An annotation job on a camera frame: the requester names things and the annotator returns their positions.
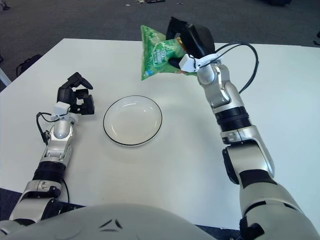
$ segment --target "table surface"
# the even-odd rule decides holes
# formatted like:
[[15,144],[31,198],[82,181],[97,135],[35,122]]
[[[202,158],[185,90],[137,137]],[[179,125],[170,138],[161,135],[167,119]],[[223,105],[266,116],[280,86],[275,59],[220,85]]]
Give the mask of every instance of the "table surface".
[[[242,99],[273,157],[275,180],[320,232],[320,48],[254,46],[260,65]],[[63,39],[2,91],[0,187],[22,192],[32,179],[45,148],[36,113],[51,112],[58,87],[79,72],[93,85],[95,114],[76,126],[65,174],[72,203],[150,205],[193,224],[238,229],[239,186],[227,177],[220,129],[197,78],[161,73],[141,81],[141,56],[139,41]],[[223,62],[240,89],[253,54],[237,47]],[[151,98],[163,115],[157,135],[137,147],[112,142],[102,123],[106,109],[130,95]]]

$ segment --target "green snack bag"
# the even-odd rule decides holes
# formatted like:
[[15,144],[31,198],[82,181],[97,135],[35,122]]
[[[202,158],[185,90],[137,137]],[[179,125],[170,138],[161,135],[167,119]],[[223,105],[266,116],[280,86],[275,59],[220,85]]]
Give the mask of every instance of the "green snack bag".
[[186,52],[184,45],[177,37],[166,40],[166,36],[148,26],[141,26],[143,55],[141,66],[141,80],[145,80],[156,73],[196,73],[184,72],[168,63],[170,58],[182,58]]

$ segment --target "gray carpet floor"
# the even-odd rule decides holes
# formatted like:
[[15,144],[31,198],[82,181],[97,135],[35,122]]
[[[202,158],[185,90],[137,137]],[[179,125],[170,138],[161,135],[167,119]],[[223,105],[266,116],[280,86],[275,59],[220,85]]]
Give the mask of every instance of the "gray carpet floor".
[[1,68],[11,80],[16,66],[45,54],[63,38],[140,40],[140,25],[165,33],[170,16],[207,26],[217,43],[313,46],[320,31],[320,1],[292,0],[7,0],[0,10]]

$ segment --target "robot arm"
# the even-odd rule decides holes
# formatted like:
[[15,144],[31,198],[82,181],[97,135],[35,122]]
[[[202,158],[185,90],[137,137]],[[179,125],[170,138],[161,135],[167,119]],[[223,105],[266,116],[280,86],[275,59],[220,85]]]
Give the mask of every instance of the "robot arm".
[[[72,90],[79,85],[86,88]],[[46,132],[39,128],[46,148],[33,179],[27,183],[10,215],[10,220],[27,226],[59,214],[57,198],[60,196],[64,173],[72,153],[77,114],[87,115],[95,112],[93,98],[88,94],[88,89],[93,87],[77,72],[59,88],[50,121],[54,122],[54,125]],[[83,104],[77,105],[77,99],[83,99]]]
[[179,67],[197,72],[198,82],[221,128],[222,141],[227,145],[222,150],[226,172],[233,183],[240,185],[242,238],[320,239],[293,197],[273,180],[274,162],[230,81],[228,68],[220,60],[212,62],[219,55],[210,31],[177,21],[172,18],[169,29],[175,26],[182,42],[187,43],[187,54],[179,59]]

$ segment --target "silver robot arm segment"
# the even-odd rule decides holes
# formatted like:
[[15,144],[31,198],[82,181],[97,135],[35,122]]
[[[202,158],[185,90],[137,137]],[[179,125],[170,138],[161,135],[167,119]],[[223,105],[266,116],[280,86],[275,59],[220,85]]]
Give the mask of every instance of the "silver robot arm segment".
[[29,225],[58,214],[56,198],[60,196],[63,175],[72,152],[74,123],[72,117],[54,123],[33,179],[27,183],[9,220]]
[[228,68],[220,62],[197,72],[227,145],[222,151],[230,180],[240,185],[241,236],[245,240],[320,239],[289,192],[273,180],[275,167]]

